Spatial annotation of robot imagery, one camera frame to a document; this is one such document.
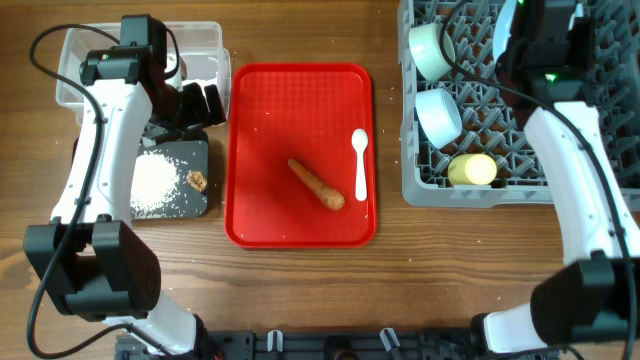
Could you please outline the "brown food scrap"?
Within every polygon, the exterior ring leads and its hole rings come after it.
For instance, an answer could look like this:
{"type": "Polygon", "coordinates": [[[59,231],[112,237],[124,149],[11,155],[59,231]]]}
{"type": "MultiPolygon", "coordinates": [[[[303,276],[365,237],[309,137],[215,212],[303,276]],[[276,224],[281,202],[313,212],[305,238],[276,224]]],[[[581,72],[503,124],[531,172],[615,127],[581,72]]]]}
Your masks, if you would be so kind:
{"type": "Polygon", "coordinates": [[[201,171],[190,170],[187,173],[186,181],[199,193],[204,193],[207,189],[207,178],[201,171]]]}

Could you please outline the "white rice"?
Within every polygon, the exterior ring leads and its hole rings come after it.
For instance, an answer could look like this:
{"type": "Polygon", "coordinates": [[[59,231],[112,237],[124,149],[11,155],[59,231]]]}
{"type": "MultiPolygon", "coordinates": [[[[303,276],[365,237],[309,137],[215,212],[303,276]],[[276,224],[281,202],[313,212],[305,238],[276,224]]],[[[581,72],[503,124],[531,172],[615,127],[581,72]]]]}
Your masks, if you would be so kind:
{"type": "Polygon", "coordinates": [[[144,152],[135,164],[131,188],[131,210],[134,219],[172,218],[184,215],[179,201],[185,195],[180,165],[175,157],[157,151],[144,152]]]}

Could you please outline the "green bowl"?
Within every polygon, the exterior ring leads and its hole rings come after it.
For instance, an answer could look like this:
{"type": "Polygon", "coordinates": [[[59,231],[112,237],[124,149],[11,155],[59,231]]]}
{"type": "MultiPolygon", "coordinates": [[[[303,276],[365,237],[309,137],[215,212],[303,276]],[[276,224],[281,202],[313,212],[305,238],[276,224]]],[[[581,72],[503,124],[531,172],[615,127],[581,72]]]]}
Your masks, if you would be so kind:
{"type": "Polygon", "coordinates": [[[426,81],[434,82],[446,75],[452,67],[442,55],[439,37],[440,23],[429,23],[409,31],[409,49],[419,73],[426,81]]]}

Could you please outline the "blue bowl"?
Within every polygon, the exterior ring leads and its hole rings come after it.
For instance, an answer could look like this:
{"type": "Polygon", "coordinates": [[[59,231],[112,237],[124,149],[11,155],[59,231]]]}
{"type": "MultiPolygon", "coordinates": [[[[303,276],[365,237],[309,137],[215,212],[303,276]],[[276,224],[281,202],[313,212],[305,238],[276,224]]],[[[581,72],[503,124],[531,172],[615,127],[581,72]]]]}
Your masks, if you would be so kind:
{"type": "Polygon", "coordinates": [[[460,112],[452,95],[445,89],[431,89],[416,94],[418,121],[427,140],[441,149],[462,133],[460,112]]]}

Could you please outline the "yellow cup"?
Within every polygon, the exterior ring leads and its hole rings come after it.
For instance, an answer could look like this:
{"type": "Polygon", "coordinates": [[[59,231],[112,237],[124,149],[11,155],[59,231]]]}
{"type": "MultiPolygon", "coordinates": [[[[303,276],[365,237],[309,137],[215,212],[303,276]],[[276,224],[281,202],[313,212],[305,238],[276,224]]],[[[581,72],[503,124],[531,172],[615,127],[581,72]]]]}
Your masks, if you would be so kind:
{"type": "Polygon", "coordinates": [[[497,175],[496,162],[486,154],[465,154],[455,157],[448,166],[447,176],[453,185],[488,185],[497,175]]]}

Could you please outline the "light blue plate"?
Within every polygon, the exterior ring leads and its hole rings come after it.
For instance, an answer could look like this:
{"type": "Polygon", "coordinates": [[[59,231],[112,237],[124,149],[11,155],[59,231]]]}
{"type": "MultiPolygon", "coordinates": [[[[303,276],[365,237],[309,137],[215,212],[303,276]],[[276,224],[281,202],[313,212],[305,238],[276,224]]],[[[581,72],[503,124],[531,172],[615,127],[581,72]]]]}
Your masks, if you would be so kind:
{"type": "Polygon", "coordinates": [[[498,62],[505,52],[511,36],[511,25],[516,10],[517,0],[506,0],[499,12],[493,36],[493,59],[498,62]]]}

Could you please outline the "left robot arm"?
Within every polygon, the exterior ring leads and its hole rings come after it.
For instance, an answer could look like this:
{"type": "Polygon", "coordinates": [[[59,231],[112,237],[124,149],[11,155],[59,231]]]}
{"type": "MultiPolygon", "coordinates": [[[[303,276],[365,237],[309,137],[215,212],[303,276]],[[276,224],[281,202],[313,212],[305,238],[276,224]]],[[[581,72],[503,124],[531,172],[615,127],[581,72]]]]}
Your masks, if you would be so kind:
{"type": "Polygon", "coordinates": [[[88,52],[73,87],[85,100],[72,167],[49,222],[26,229],[23,249],[39,277],[26,341],[36,341],[40,302],[63,315],[122,330],[152,356],[220,359],[203,321],[161,289],[160,264],[134,233],[130,198],[147,128],[158,140],[183,140],[223,123],[213,85],[188,83],[174,33],[149,15],[126,15],[112,46],[88,52]]]}

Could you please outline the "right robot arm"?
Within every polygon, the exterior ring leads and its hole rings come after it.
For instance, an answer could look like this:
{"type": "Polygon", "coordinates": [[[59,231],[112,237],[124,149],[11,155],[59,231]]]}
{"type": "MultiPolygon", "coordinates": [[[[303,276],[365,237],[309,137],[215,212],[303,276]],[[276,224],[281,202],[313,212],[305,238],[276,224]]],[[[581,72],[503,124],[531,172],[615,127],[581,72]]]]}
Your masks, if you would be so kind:
{"type": "Polygon", "coordinates": [[[515,355],[639,334],[639,229],[600,134],[587,73],[595,24],[574,1],[509,1],[494,52],[504,101],[542,166],[561,226],[563,268],[530,300],[486,314],[486,350],[515,355]]]}

